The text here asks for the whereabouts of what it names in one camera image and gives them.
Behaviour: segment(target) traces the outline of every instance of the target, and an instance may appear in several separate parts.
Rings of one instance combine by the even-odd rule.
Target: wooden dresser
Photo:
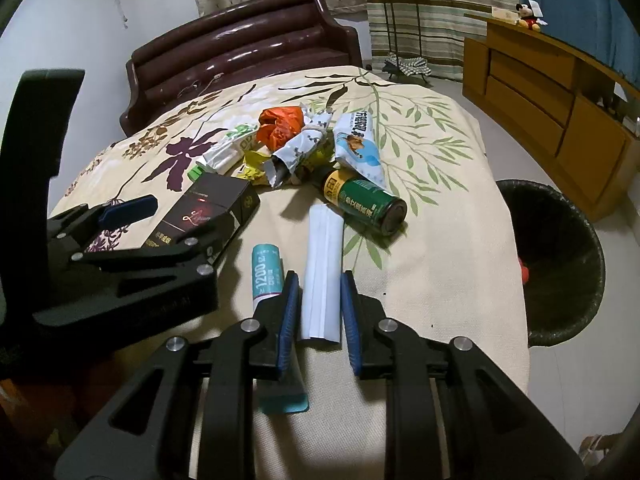
[[[640,140],[597,106],[614,83],[640,91],[562,41],[506,22],[465,39],[463,95],[536,159],[591,221],[611,213],[640,162]]]

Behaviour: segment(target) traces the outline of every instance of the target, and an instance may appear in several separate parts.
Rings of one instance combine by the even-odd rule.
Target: black trash bin
[[[567,341],[596,315],[605,264],[598,235],[582,211],[551,186],[499,180],[511,212],[524,285],[529,346]]]

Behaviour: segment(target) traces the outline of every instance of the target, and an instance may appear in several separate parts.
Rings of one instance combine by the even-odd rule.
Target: stuffed toy
[[[516,10],[520,16],[517,25],[521,27],[540,32],[540,25],[546,25],[546,22],[540,20],[540,18],[542,18],[542,11],[537,2],[529,0],[529,5],[517,4]]]

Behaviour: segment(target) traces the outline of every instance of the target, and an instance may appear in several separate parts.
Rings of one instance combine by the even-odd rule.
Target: bed
[[[369,109],[388,185],[408,203],[406,228],[385,240],[347,222],[343,269],[361,293],[421,336],[473,339],[526,391],[527,325],[510,215],[484,155],[478,122],[450,98],[415,85],[389,83],[354,66],[275,75],[202,95],[164,113],[139,133],[102,152],[54,208],[116,203],[152,193],[155,216],[103,232],[101,248],[139,247],[191,184],[193,157],[264,108],[332,104],[341,114]],[[169,335],[192,341],[220,333],[252,314],[251,251],[280,248],[285,270],[301,279],[308,210],[321,202],[309,184],[260,189],[254,218],[231,243],[218,269],[217,311],[119,351],[128,370]],[[385,389],[359,384],[342,344],[298,346],[310,409],[254,414],[258,478],[383,477]]]

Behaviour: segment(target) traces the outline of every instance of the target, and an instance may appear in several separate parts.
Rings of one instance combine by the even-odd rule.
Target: crumpled orange wrapper
[[[263,110],[258,118],[261,124],[256,139],[271,153],[279,150],[289,139],[302,131],[305,120],[299,106],[280,106]]]

